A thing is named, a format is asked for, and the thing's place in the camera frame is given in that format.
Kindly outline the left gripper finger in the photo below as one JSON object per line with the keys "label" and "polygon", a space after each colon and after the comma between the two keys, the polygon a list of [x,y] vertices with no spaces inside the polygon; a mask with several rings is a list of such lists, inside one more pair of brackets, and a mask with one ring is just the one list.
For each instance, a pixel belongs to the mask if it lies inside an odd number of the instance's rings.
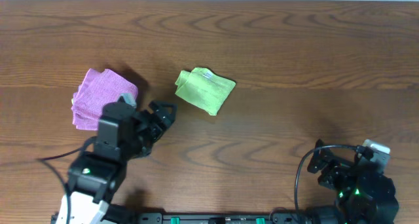
{"label": "left gripper finger", "polygon": [[171,126],[175,122],[177,105],[174,103],[151,101],[149,104],[153,111],[153,119],[164,126]]}
{"label": "left gripper finger", "polygon": [[153,123],[152,114],[148,110],[138,111],[136,113],[136,132],[147,130]]}

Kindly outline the light green microfibre cloth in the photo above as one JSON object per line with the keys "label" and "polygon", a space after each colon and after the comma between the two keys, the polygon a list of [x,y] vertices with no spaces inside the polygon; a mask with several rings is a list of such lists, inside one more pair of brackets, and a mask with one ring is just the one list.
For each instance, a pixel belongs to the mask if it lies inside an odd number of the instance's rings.
{"label": "light green microfibre cloth", "polygon": [[236,83],[216,75],[208,68],[196,67],[192,71],[182,70],[175,85],[176,96],[216,116]]}

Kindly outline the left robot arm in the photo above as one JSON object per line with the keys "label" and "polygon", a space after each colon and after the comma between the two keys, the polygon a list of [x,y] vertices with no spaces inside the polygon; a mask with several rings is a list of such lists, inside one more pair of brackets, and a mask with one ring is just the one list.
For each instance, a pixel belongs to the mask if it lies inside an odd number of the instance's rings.
{"label": "left robot arm", "polygon": [[138,111],[120,100],[103,107],[97,136],[85,141],[68,169],[65,195],[52,223],[139,223],[135,212],[112,204],[132,159],[151,154],[175,122],[177,106],[152,101]]}

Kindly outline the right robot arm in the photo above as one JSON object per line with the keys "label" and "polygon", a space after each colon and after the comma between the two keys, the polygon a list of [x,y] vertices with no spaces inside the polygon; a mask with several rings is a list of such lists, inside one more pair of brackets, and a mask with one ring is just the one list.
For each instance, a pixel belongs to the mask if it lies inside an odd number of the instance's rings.
{"label": "right robot arm", "polygon": [[384,175],[390,148],[372,140],[355,147],[351,162],[333,154],[322,141],[316,148],[307,170],[320,172],[319,185],[337,194],[332,206],[309,208],[307,223],[393,223],[399,203],[392,179]]}

